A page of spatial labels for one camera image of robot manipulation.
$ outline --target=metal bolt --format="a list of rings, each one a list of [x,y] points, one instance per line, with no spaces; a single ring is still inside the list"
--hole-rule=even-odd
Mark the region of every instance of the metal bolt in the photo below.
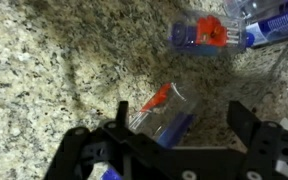
[[[262,180],[262,176],[255,171],[248,171],[246,176],[249,180]]]
[[[193,171],[186,170],[182,173],[182,178],[184,180],[196,180],[196,174]]]
[[[75,134],[76,135],[81,135],[81,134],[84,134],[84,132],[85,132],[85,129],[78,129],[78,130],[75,131]]]
[[[269,122],[268,125],[271,126],[271,127],[277,127],[277,124],[274,123],[274,122]]]
[[[116,128],[116,124],[114,122],[111,122],[107,125],[107,127],[113,129]]]

